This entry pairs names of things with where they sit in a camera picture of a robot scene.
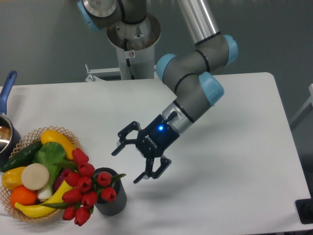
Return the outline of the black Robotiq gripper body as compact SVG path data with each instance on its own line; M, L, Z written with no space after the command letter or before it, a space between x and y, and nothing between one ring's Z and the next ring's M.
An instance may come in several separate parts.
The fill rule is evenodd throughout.
M136 148L145 158L161 157L180 134L158 115L146 128L140 130L136 139Z

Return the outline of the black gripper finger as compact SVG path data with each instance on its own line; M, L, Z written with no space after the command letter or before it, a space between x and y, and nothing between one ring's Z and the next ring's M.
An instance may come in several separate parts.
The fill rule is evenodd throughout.
M119 137L119 141L117 143L117 148L112 152L112 156L116 156L119 154L126 145L128 144L136 144L137 138L135 139L128 139L127 136L132 131L140 131L141 127L140 124L137 121L133 121L130 124L128 124L126 127L124 127L120 132L117 133Z
M160 166L154 171L154 158L147 158L146 159L146 166L145 170L137 177L134 179L133 183L137 184L139 183L142 179L158 179L163 172L168 168L168 166L172 163L172 161L165 156L162 156L160 158Z

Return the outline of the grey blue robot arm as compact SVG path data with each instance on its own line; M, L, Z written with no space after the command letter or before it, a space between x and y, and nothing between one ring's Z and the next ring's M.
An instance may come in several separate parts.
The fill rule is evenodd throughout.
M144 0L80 0L78 9L91 30L106 29L116 48L120 77L146 79L157 75L176 99L146 128L134 121L118 133L113 155L133 144L146 160L139 179L158 178L171 164L164 151L223 96L211 72L238 56L236 41L222 35L205 0L180 0L179 8L195 44L186 56L166 54L155 61L160 38L158 20Z

